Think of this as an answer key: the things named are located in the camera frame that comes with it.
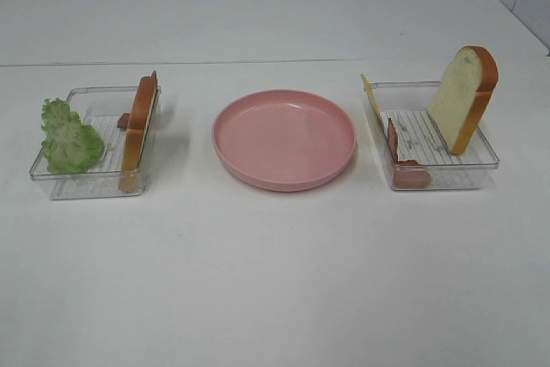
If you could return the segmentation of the green lettuce leaf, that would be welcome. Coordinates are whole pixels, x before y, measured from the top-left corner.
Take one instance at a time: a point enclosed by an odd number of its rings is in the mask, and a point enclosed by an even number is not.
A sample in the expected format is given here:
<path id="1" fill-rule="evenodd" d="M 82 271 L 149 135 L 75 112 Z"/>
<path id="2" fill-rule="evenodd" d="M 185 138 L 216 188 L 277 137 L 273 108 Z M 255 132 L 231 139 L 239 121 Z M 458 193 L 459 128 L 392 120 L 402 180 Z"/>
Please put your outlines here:
<path id="1" fill-rule="evenodd" d="M 100 163 L 105 149 L 103 139 L 66 101 L 45 100 L 41 118 L 41 129 L 46 134 L 42 148 L 50 173 L 80 174 Z"/>

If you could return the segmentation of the clear left plastic container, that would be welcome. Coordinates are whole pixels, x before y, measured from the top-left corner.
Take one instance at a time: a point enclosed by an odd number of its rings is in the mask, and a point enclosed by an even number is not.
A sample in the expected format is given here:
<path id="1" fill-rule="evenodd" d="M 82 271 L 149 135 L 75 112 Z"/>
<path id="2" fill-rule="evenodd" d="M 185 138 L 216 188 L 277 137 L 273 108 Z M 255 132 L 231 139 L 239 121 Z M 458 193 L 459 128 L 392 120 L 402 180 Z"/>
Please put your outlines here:
<path id="1" fill-rule="evenodd" d="M 29 177 L 39 183 L 50 199 L 137 196 L 145 191 L 150 183 L 150 159 L 155 146 L 159 105 L 156 103 L 153 106 L 139 168 L 134 172 L 122 169 L 126 132 L 118 128 L 119 118 L 131 111 L 137 91 L 136 86 L 71 90 L 66 98 L 70 109 L 79 114 L 84 124 L 94 127 L 105 148 L 101 161 L 80 174 L 50 173 L 44 151 L 40 150 Z"/>

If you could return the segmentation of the yellow cheese slice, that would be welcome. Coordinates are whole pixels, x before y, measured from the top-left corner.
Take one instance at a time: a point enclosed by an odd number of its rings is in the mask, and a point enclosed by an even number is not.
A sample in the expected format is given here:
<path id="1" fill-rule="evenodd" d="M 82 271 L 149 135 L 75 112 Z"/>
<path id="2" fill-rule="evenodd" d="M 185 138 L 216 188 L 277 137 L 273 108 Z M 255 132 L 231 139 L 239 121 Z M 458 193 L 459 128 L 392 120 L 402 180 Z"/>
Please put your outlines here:
<path id="1" fill-rule="evenodd" d="M 364 86 L 364 92 L 366 93 L 368 99 L 370 129 L 376 145 L 379 148 L 382 148 L 385 142 L 385 133 L 383 130 L 383 121 L 380 114 L 379 105 L 376 100 L 372 85 L 366 75 L 361 73 L 360 77 Z"/>

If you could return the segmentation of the clear plastic container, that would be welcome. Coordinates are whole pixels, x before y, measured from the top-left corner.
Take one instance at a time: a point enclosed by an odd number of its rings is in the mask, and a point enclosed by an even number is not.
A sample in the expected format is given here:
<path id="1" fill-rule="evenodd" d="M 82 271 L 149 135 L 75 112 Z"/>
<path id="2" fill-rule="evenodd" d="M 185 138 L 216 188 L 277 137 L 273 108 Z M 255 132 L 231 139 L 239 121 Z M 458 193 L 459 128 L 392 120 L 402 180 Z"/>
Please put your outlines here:
<path id="1" fill-rule="evenodd" d="M 427 107 L 439 89 L 438 82 L 371 83 L 383 121 L 385 142 L 375 143 L 386 180 L 395 191 L 469 190 L 484 186 L 499 159 L 480 129 L 461 155 L 448 152 Z M 398 156 L 416 160 L 431 175 L 431 184 L 419 190 L 394 188 L 394 164 L 388 147 L 388 120 L 398 134 Z"/>
<path id="2" fill-rule="evenodd" d="M 155 146 L 159 105 L 156 103 L 153 106 L 139 168 L 134 172 L 122 169 L 126 132 L 118 128 L 119 118 L 131 111 L 137 91 L 136 86 L 71 90 L 66 98 L 70 109 L 79 114 L 84 124 L 94 127 L 105 148 L 101 161 L 80 174 L 50 173 L 44 151 L 40 150 L 29 177 L 39 183 L 50 199 L 137 196 L 145 191 L 150 183 L 150 159 Z"/>

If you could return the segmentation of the bacon strip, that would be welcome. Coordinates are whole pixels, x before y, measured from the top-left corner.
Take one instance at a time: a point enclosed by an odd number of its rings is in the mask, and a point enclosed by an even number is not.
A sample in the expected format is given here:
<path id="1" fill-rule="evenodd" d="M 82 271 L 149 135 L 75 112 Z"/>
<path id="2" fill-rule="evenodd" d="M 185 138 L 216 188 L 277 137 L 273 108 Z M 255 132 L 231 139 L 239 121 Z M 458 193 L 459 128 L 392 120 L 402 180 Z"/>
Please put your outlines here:
<path id="1" fill-rule="evenodd" d="M 128 126 L 129 118 L 130 118 L 129 113 L 123 113 L 117 121 L 117 127 L 120 130 L 125 131 Z"/>
<path id="2" fill-rule="evenodd" d="M 402 161 L 398 156 L 399 139 L 392 119 L 388 120 L 388 147 L 394 164 L 394 188 L 419 190 L 431 184 L 431 175 L 416 160 Z"/>

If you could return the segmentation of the bread slice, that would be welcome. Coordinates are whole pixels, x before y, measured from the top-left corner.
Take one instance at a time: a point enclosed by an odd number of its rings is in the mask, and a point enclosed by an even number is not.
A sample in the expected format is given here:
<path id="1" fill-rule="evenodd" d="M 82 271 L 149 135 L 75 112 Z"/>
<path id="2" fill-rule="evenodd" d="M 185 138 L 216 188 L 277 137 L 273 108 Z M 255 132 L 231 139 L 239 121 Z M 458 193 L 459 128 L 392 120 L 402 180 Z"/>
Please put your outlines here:
<path id="1" fill-rule="evenodd" d="M 125 147 L 121 164 L 124 175 L 119 180 L 119 190 L 133 192 L 137 187 L 137 172 L 143 157 L 146 135 L 153 106 L 156 101 L 158 80 L 156 72 L 140 79 L 126 125 Z"/>
<path id="2" fill-rule="evenodd" d="M 464 46 L 456 53 L 428 108 L 448 152 L 465 152 L 497 83 L 498 67 L 484 47 Z"/>

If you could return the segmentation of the pink round plate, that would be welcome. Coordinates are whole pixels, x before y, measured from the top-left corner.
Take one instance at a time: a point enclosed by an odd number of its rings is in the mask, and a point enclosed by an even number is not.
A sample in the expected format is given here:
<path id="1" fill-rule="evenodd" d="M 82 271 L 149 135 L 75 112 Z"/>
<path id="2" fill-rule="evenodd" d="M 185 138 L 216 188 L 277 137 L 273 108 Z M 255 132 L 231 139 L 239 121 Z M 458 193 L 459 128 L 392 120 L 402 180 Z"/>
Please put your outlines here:
<path id="1" fill-rule="evenodd" d="M 229 104 L 212 126 L 222 165 L 237 179 L 270 191 L 322 186 L 351 161 L 357 133 L 349 115 L 319 95 L 260 91 Z"/>

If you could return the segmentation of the clear right plastic container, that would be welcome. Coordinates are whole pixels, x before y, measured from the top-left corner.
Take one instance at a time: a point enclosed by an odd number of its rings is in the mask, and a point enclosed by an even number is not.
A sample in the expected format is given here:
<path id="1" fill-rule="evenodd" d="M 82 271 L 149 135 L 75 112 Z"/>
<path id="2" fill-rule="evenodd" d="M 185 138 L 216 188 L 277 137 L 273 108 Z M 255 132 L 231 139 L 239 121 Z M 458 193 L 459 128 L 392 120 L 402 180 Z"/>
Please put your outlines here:
<path id="1" fill-rule="evenodd" d="M 461 155 L 448 152 L 427 107 L 439 89 L 438 82 L 371 83 L 383 121 L 385 142 L 375 143 L 386 180 L 395 191 L 469 190 L 484 186 L 499 159 L 480 129 Z M 416 160 L 431 175 L 431 184 L 419 190 L 394 188 L 394 164 L 388 147 L 388 120 L 398 134 L 398 156 Z"/>

